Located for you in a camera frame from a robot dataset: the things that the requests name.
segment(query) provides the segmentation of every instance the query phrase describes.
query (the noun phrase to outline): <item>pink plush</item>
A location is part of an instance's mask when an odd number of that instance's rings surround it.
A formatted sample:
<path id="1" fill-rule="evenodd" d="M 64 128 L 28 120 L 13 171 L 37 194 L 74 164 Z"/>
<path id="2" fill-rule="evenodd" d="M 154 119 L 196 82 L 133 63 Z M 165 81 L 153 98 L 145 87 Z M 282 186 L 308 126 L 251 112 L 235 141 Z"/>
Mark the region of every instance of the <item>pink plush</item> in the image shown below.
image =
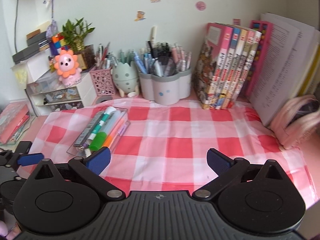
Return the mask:
<path id="1" fill-rule="evenodd" d="M 56 64 L 54 68 L 57 70 L 57 74 L 60 76 L 59 80 L 65 87 L 71 87 L 81 81 L 81 68 L 77 62 L 78 56 L 73 55 L 73 51 L 62 50 L 60 55 L 55 57 Z"/>
<path id="2" fill-rule="evenodd" d="M 0 236 L 6 236 L 8 234 L 8 228 L 7 225 L 0 221 Z"/>

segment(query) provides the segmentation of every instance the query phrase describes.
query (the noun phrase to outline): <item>pink pen holder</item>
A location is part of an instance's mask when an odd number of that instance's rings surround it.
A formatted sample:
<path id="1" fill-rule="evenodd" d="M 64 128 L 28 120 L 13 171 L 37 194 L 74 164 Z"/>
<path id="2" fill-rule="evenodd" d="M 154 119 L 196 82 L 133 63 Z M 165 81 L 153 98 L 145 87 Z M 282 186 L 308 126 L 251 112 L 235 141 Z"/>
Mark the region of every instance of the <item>pink pen holder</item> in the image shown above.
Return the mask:
<path id="1" fill-rule="evenodd" d="M 111 69 L 90 70 L 90 75 L 97 96 L 111 96 L 116 94 L 116 88 L 112 81 Z"/>

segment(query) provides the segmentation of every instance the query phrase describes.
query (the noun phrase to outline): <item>blue gripper pad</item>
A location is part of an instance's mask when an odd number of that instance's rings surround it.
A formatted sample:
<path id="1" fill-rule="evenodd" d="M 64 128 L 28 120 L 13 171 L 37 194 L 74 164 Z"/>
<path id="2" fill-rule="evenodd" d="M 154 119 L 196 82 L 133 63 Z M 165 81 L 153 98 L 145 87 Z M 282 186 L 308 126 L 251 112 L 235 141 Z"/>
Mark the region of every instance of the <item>blue gripper pad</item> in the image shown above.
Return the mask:
<path id="1" fill-rule="evenodd" d="M 233 166 L 234 161 L 216 149 L 210 149 L 207 152 L 207 163 L 209 167 L 220 176 Z"/>
<path id="2" fill-rule="evenodd" d="M 42 153 L 34 153 L 34 154 L 27 154 L 22 155 L 18 161 L 17 164 L 21 166 L 29 166 L 38 164 L 42 159 L 44 158 Z"/>
<path id="3" fill-rule="evenodd" d="M 94 154 L 85 158 L 83 164 L 93 173 L 99 175 L 110 163 L 111 152 L 108 147 L 102 147 Z"/>

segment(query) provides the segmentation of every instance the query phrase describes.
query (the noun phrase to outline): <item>metal screw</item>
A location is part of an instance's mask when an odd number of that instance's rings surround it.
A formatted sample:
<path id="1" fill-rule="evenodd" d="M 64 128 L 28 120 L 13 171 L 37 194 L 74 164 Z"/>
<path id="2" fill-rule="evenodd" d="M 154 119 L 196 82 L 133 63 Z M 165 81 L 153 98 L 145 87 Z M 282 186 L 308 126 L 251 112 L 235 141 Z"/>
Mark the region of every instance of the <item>metal screw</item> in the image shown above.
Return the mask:
<path id="1" fill-rule="evenodd" d="M 118 198 L 122 196 L 122 191 L 118 189 L 109 190 L 107 196 L 111 198 Z"/>
<path id="2" fill-rule="evenodd" d="M 195 194 L 197 197 L 207 198 L 207 197 L 210 197 L 211 192 L 209 190 L 201 189 L 201 190 L 197 190 Z"/>

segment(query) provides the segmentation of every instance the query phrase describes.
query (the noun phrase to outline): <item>red and white checkered cloth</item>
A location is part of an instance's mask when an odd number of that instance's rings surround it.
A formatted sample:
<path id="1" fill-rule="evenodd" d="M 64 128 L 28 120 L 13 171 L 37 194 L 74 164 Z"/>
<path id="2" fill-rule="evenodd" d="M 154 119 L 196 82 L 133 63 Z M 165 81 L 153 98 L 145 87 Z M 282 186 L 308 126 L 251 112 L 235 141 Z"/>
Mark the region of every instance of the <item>red and white checkered cloth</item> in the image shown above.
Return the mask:
<path id="1" fill-rule="evenodd" d="M 301 193 L 307 207 L 316 200 L 315 187 L 302 152 L 280 150 L 249 103 L 228 110 L 203 110 L 196 100 L 162 106 L 142 98 L 116 99 L 78 110 L 49 115 L 30 150 L 55 163 L 73 158 L 66 153 L 101 106 L 127 108 L 131 125 L 101 176 L 122 189 L 190 193 L 217 177 L 206 162 L 209 148 L 250 163 L 277 160 Z M 27 176 L 30 169 L 20 174 Z"/>

